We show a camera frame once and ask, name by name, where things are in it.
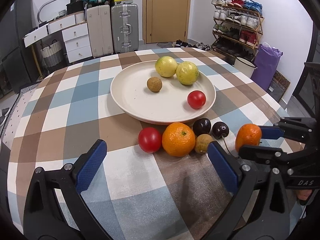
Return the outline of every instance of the shoe rack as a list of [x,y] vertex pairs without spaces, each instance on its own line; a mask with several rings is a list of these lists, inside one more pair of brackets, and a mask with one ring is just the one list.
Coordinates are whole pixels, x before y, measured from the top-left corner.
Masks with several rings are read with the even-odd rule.
[[[261,39],[261,37],[262,37],[262,35],[263,35],[262,23],[263,23],[263,21],[264,21],[264,17],[261,16],[259,12],[251,11],[251,10],[248,10],[248,9],[231,7],[231,6],[225,6],[225,5],[222,5],[222,6],[221,6],[221,5],[214,5],[214,6],[215,6],[215,8],[217,8],[217,7],[219,7],[219,8],[220,8],[220,7],[221,7],[221,8],[225,8],[225,9],[229,10],[230,13],[232,13],[232,12],[243,13],[243,14],[246,15],[246,16],[255,16],[255,17],[258,18],[258,20],[259,20],[259,21],[258,21],[258,27],[257,27],[256,29],[252,29],[252,28],[250,28],[250,27],[248,27],[248,26],[244,26],[244,25],[241,25],[241,24],[238,24],[238,23],[235,23],[235,22],[229,22],[229,21],[218,20],[218,19],[213,18],[213,20],[214,20],[214,22],[215,22],[216,24],[218,24],[218,22],[220,22],[220,24],[228,23],[229,25],[232,25],[232,27],[234,27],[234,26],[240,27],[240,31],[241,31],[242,29],[245,29],[245,30],[249,30],[249,31],[251,31],[251,32],[254,32],[254,33],[257,35],[257,42],[256,42],[256,44],[255,44],[254,46],[250,46],[249,44],[246,44],[246,43],[243,43],[243,42],[241,42],[241,41],[235,40],[235,39],[230,38],[230,37],[228,37],[228,36],[226,36],[226,35],[223,35],[223,34],[221,34],[221,33],[212,31],[212,34],[213,34],[213,36],[216,38],[216,40],[217,40],[219,37],[223,37],[223,38],[226,38],[226,39],[231,40],[231,41],[233,41],[233,42],[239,43],[239,44],[243,45],[244,47],[247,47],[247,48],[252,49],[254,56],[256,56],[257,53],[258,53],[259,45],[260,45],[260,41],[259,41],[259,40]],[[228,56],[230,56],[230,57],[232,57],[232,58],[235,58],[233,55],[231,55],[231,54],[229,54],[229,53],[227,53],[227,52],[221,51],[221,50],[218,49],[218,48],[215,48],[215,50],[217,50],[217,51],[219,51],[219,52],[221,52],[221,53],[223,53],[223,54],[227,54]]]

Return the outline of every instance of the red sneaker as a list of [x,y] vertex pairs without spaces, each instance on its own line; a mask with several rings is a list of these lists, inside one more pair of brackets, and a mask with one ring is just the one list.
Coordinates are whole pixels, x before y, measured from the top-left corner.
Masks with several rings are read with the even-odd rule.
[[242,30],[240,33],[240,39],[239,41],[246,43],[248,40],[248,31]]
[[253,32],[247,32],[247,34],[248,34],[247,44],[254,47],[257,43],[257,35]]
[[242,8],[244,6],[243,0],[231,0],[231,2],[233,3],[233,7]]

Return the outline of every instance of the dark cherry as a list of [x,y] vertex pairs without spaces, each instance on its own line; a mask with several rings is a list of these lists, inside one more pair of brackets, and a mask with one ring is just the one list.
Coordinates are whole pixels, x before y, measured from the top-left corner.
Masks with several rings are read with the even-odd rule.
[[224,122],[216,122],[212,126],[212,135],[215,139],[227,137],[229,134],[229,127]]
[[192,126],[193,132],[196,136],[199,136],[201,134],[207,134],[211,130],[211,122],[208,118],[201,118]]

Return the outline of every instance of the gray suitcase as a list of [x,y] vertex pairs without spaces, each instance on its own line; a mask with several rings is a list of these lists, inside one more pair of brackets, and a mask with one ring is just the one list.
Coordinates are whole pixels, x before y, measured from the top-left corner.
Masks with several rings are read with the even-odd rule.
[[113,54],[110,6],[100,5],[87,9],[87,23],[92,56]]
[[138,6],[119,4],[111,8],[113,46],[116,53],[135,51],[139,48]]

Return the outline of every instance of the tablecloth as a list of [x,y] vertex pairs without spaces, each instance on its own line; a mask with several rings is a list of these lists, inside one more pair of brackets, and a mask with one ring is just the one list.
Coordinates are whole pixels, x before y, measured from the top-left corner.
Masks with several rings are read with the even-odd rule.
[[[106,141],[108,153],[82,197],[114,239],[200,239],[217,220],[231,195],[207,156],[191,153],[176,158],[163,149],[144,153],[137,137],[151,125],[125,114],[111,97],[111,81],[122,69],[162,56],[195,63],[215,85],[216,101],[205,117],[229,126],[226,143],[233,155],[236,134],[243,124],[272,125],[288,116],[244,74],[194,48],[129,52],[55,71],[31,96],[12,144],[8,199],[13,223],[20,231],[34,169],[55,170],[74,163],[99,138]],[[289,153],[303,147],[283,138],[263,140],[262,145]],[[72,225],[63,197],[57,195]]]

